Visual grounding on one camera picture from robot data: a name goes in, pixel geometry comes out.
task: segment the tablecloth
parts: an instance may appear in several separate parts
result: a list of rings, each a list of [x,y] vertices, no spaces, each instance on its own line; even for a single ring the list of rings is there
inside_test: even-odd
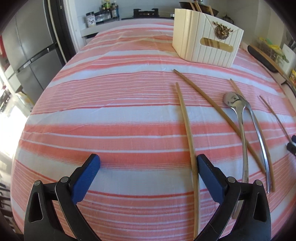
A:
[[[240,138],[173,69],[186,75],[237,123],[223,94],[232,78],[250,102],[271,153],[276,192],[267,194],[272,235],[296,202],[295,157],[262,95],[290,135],[295,110],[280,86],[244,50],[230,69],[190,63],[172,47],[173,21],[133,20],[97,34],[51,81],[29,116],[12,170],[12,208],[24,230],[26,205],[35,180],[71,175],[91,153],[101,168],[78,207],[102,240],[192,240],[194,197],[185,125],[175,88],[187,107],[196,154],[204,153],[226,176],[242,178]],[[246,137],[260,156],[260,145],[246,110]],[[248,153],[250,182],[265,176]],[[200,179],[201,228],[215,203]],[[71,235],[54,203],[65,232]],[[229,233],[230,220],[224,235]]]

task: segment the refrigerator door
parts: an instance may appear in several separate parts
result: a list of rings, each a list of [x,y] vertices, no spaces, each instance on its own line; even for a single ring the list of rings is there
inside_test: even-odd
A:
[[[15,17],[11,19],[4,29],[2,39],[9,63],[11,64],[13,71],[16,71],[27,62],[27,59],[17,36]]]
[[[30,66],[43,89],[48,86],[63,67],[56,50],[38,58]]]
[[[36,103],[41,96],[43,89],[31,70],[31,67],[28,65],[17,73],[17,78],[22,84],[24,92],[28,95],[31,101]]]
[[[46,8],[47,1],[28,0],[16,14],[18,36],[27,59],[56,41]]]

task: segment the metal utensil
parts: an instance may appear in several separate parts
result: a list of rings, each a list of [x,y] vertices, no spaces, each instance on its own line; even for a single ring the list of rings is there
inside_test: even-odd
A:
[[[243,98],[245,100],[245,102],[246,102],[246,108],[248,108],[250,113],[251,113],[251,117],[252,117],[255,129],[256,129],[257,135],[258,135],[259,143],[260,143],[262,154],[263,154],[265,169],[266,169],[267,193],[269,193],[269,191],[271,189],[271,176],[270,176],[266,151],[265,151],[264,144],[263,144],[263,141],[262,141],[262,137],[261,137],[259,127],[258,127],[257,118],[255,117],[255,114],[254,114],[254,112],[253,112],[253,110],[251,108],[250,103],[244,97],[242,97],[242,96],[240,96],[240,97]]]
[[[223,102],[228,105],[231,109],[233,109],[237,115],[237,119],[239,122],[239,129],[242,137],[242,160],[243,160],[243,168],[242,168],[242,182],[249,183],[249,164],[248,164],[248,155],[247,155],[247,144],[246,138],[244,135],[244,126],[243,126],[243,112],[246,107],[246,101],[239,94],[234,92],[228,92],[223,96]],[[234,209],[234,213],[232,218],[237,219],[240,210],[242,208],[243,200],[237,202],[236,207]]]

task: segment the gold deer emblem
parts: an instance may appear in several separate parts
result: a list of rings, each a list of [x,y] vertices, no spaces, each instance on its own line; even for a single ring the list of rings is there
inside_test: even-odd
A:
[[[229,36],[229,33],[233,32],[233,30],[231,30],[230,28],[227,28],[223,24],[219,24],[218,22],[213,22],[213,23],[216,25],[215,35],[219,39],[222,39],[222,40],[227,39]]]

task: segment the white jar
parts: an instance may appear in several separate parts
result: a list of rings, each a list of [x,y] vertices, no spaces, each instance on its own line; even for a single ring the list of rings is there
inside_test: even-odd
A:
[[[88,27],[96,25],[96,18],[94,16],[94,12],[88,12],[86,14],[86,22]]]

